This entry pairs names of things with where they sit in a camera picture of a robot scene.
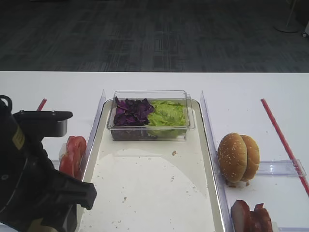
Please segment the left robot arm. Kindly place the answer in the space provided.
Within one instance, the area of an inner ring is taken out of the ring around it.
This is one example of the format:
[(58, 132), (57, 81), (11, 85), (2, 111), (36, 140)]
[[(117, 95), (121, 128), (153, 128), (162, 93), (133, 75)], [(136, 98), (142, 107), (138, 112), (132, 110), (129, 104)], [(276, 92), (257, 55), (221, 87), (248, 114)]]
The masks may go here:
[(8, 96), (0, 98), (0, 221), (19, 231), (50, 227), (58, 232), (77, 228), (77, 206), (90, 210), (97, 192), (82, 181), (81, 162), (86, 141), (70, 136), (56, 168), (42, 145), (45, 137), (67, 132), (69, 111), (12, 113)]

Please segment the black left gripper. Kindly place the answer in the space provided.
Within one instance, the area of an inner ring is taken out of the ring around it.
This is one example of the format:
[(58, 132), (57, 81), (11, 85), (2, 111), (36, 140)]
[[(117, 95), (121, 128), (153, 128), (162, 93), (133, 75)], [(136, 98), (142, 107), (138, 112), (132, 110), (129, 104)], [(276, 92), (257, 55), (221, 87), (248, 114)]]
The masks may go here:
[(97, 192), (55, 169), (40, 141), (0, 145), (0, 221), (19, 232), (35, 220), (58, 232), (77, 227), (77, 205), (90, 210)]

